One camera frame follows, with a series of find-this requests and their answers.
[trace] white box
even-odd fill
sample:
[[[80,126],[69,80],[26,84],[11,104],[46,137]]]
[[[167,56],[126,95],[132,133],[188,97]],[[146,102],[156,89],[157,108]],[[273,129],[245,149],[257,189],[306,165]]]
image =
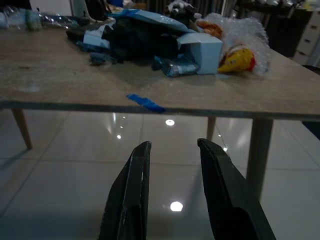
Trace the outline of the white box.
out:
[[[222,41],[207,33],[186,33],[177,39],[178,48],[185,46],[185,54],[192,56],[200,66],[197,74],[216,74]]]

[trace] table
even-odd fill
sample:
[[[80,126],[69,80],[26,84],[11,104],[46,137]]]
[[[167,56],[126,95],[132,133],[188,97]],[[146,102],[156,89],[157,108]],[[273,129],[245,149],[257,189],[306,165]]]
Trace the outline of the table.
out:
[[[246,178],[260,197],[273,120],[320,119],[320,76],[274,51],[265,76],[219,79],[167,78],[145,61],[90,66],[61,29],[1,31],[0,46],[0,108],[12,109],[29,148],[22,109],[150,113],[127,94],[151,99],[165,114],[208,117],[210,140],[215,117],[251,118]]]

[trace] wooden tabletop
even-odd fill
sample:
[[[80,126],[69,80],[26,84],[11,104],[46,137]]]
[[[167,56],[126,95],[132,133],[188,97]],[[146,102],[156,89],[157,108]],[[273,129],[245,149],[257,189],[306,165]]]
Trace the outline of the wooden tabletop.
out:
[[[168,114],[320,119],[320,76],[276,53],[269,72],[219,79],[168,78],[140,61],[90,66],[61,29],[0,31],[0,107],[147,113],[127,99],[149,98]]]

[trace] table leg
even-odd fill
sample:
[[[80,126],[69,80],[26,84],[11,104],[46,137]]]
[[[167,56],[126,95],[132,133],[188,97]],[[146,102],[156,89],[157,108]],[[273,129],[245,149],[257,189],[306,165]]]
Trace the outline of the table leg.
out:
[[[25,145],[28,149],[32,149],[32,143],[28,132],[28,126],[26,123],[25,115],[22,109],[13,108],[11,109],[15,122],[18,125]]]
[[[212,137],[214,135],[216,125],[216,117],[215,116],[208,116],[208,127],[206,129],[206,139],[212,141]]]
[[[261,197],[268,159],[273,120],[254,119],[252,122],[249,160],[246,180],[252,186],[258,199]]]

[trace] white tile floor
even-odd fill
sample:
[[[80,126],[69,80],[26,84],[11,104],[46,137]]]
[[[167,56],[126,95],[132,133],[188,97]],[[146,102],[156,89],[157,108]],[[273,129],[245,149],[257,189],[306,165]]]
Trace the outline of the white tile floor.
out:
[[[1,240],[96,239],[114,179],[146,140],[152,141],[148,239],[213,239],[197,147],[206,118],[25,115],[30,151],[10,111],[0,111]],[[249,119],[217,119],[213,141],[227,148],[243,175],[250,133]],[[300,122],[284,120],[275,121],[271,141],[261,205],[273,232],[278,240],[319,239],[320,141]],[[184,205],[182,212],[170,211],[174,201]]]

